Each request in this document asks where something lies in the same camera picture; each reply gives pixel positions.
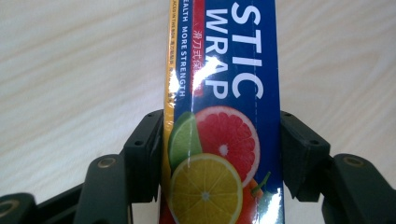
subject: black plastic part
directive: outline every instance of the black plastic part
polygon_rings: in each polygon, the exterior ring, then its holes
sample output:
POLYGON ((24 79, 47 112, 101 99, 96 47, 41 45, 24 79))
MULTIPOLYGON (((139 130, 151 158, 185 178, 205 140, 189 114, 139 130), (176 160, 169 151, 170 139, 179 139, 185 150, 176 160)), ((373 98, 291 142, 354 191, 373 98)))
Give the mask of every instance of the black plastic part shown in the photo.
POLYGON ((147 114, 124 145, 129 203, 157 200, 162 161, 163 110, 147 114))
POLYGON ((37 206, 37 223, 72 223, 82 184, 69 189, 37 206))
POLYGON ((28 193, 9 194, 0 198, 0 223, 35 222, 35 198, 28 193))
POLYGON ((91 162, 78 201, 76 224, 126 224, 129 219, 125 164, 120 155, 91 162))
POLYGON ((292 114, 281 111, 280 117, 285 185, 300 202, 317 202, 330 144, 292 114))
POLYGON ((348 223, 396 223, 396 191, 369 161, 339 154, 331 172, 348 223))

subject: citrus fruit image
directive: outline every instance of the citrus fruit image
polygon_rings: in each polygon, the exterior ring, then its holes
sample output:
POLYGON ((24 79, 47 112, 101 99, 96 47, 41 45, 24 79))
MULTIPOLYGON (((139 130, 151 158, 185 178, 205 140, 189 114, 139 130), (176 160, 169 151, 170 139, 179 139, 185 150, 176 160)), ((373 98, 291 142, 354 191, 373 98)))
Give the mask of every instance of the citrus fruit image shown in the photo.
POLYGON ((259 137, 251 121, 228 106, 207 107, 195 117, 202 151, 229 161, 246 186, 260 162, 259 137))
POLYGON ((183 113, 175 122, 169 137, 168 157, 171 170, 189 156, 202 153, 195 116, 191 112, 183 113))
POLYGON ((177 223, 235 223, 242 201, 239 174, 220 156, 191 156, 172 176, 169 204, 177 223))
POLYGON ((266 185, 270 174, 271 173, 268 172, 260 184, 258 184, 255 179, 251 179, 250 182, 244 187, 242 211, 236 223, 260 223, 259 215, 262 215, 260 211, 260 204, 261 198, 264 195, 262 187, 266 185))

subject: glossy packaging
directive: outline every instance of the glossy packaging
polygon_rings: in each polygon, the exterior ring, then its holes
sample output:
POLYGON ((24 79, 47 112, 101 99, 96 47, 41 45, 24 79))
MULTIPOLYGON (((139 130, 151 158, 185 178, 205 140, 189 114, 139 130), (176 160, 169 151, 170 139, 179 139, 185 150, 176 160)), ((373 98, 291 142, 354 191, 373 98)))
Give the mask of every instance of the glossy packaging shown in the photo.
POLYGON ((275 12, 170 2, 160 223, 284 223, 275 12))

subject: lime slice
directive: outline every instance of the lime slice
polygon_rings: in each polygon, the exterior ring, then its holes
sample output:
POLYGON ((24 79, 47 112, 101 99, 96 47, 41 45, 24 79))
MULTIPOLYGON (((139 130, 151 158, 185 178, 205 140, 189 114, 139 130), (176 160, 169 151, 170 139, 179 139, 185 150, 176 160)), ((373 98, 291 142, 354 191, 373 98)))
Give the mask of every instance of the lime slice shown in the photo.
POLYGON ((195 116, 183 113, 175 122, 169 137, 169 163, 172 171, 188 157, 202 153, 195 116))
POLYGON ((239 174, 220 156, 198 154, 174 171, 169 204, 178 223, 235 223, 242 202, 239 174))

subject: light wooden surface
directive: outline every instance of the light wooden surface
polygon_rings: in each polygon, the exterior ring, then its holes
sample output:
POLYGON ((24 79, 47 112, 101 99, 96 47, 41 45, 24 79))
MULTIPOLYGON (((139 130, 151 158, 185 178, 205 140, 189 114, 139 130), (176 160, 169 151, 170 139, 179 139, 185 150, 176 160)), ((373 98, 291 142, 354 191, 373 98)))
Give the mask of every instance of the light wooden surface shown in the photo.
MULTIPOLYGON (((276 14, 282 109, 396 188, 396 1, 279 0, 276 14)), ((167 16, 163 0, 0 0, 1 195, 74 187, 163 108, 167 16)), ((285 191, 287 223, 323 223, 285 191)), ((134 219, 156 223, 157 204, 134 219)))

